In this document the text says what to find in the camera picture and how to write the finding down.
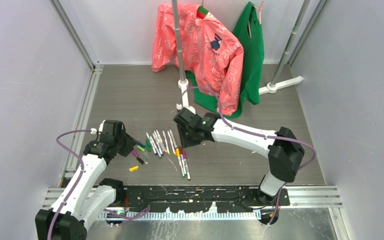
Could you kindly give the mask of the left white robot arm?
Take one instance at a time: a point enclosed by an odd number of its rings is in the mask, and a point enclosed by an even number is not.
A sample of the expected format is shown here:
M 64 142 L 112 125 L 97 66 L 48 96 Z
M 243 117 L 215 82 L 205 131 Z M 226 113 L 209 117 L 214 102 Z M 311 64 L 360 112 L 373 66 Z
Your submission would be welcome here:
M 88 133 L 97 135 L 79 156 L 63 146 L 79 160 L 79 166 L 62 194 L 47 210 L 35 216 L 40 240 L 85 240 L 88 230 L 98 216 L 110 205 L 121 206 L 127 197 L 121 180 L 105 178 L 91 192 L 101 173 L 117 155 L 126 157 L 137 144 L 119 120 L 103 120 L 99 128 Z

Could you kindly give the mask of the yellow pen cap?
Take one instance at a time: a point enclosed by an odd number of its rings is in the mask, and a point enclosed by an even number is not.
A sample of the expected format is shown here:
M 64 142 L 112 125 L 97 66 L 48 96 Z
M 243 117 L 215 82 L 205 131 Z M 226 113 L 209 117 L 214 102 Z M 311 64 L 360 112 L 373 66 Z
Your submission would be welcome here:
M 133 166 L 133 167 L 129 168 L 129 171 L 130 172 L 134 172 L 134 171 L 137 171 L 138 169 L 139 169 L 139 166 L 136 165 L 136 166 Z

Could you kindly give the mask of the black pen cap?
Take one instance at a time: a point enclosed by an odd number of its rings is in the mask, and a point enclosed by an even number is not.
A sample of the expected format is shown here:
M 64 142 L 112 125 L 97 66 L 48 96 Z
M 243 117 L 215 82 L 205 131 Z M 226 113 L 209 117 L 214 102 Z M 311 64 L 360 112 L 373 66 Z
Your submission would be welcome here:
M 141 165 L 144 165 L 145 162 L 140 158 L 140 157 L 137 157 L 136 160 L 141 164 Z

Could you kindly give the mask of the brown cap marker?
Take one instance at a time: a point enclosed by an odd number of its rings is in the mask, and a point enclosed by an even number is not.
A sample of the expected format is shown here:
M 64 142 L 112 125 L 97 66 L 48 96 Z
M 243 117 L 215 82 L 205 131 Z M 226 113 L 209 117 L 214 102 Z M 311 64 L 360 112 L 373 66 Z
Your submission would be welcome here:
M 186 162 L 183 156 L 183 149 L 181 147 L 178 148 L 178 155 L 180 157 L 181 167 L 183 170 L 183 178 L 186 178 L 188 176 L 188 172 L 186 168 Z

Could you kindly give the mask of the green clip pen cap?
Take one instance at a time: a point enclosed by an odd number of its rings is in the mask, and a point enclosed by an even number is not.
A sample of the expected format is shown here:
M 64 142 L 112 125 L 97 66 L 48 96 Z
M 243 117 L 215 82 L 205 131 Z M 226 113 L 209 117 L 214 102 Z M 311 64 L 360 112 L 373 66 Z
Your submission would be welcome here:
M 150 143 L 150 140 L 147 138 L 146 140 L 145 140 L 145 142 L 146 142 L 146 149 L 147 149 L 147 151 L 148 152 L 151 152 L 152 151 L 152 145 L 151 145 L 151 143 Z

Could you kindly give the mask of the clear pen cap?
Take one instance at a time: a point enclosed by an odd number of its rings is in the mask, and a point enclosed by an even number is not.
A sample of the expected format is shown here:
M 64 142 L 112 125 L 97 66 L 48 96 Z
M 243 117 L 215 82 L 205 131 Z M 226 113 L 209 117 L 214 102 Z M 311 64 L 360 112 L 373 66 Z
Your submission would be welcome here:
M 147 153 L 146 151 L 144 151 L 143 154 L 144 154 L 144 157 L 145 157 L 147 160 L 150 159 L 150 157 L 149 157 L 149 155 L 148 155 L 148 153 Z

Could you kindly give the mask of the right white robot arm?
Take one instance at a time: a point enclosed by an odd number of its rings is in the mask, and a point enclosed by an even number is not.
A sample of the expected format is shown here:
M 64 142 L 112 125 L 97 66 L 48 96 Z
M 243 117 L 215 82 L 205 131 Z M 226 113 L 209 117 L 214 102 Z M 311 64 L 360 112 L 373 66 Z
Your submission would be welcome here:
M 302 143 L 286 127 L 277 131 L 257 129 L 232 122 L 217 113 L 208 112 L 201 117 L 185 107 L 177 112 L 173 120 L 183 148 L 211 141 L 239 146 L 266 158 L 269 171 L 257 192 L 259 202 L 266 206 L 277 199 L 284 184 L 295 181 L 305 155 Z

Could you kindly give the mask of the blue cap marker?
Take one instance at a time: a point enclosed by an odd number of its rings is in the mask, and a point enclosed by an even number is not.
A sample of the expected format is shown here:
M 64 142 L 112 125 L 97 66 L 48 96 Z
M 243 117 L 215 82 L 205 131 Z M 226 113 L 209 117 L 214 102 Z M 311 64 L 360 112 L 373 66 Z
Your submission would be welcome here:
M 163 143 L 163 141 L 162 141 L 162 138 L 161 138 L 160 133 L 159 133 L 158 130 L 155 130 L 155 135 L 156 135 L 158 144 L 159 144 L 159 146 L 160 146 L 160 148 L 161 148 L 161 151 L 162 151 L 163 153 L 166 153 L 166 149 L 165 149 L 164 143 Z

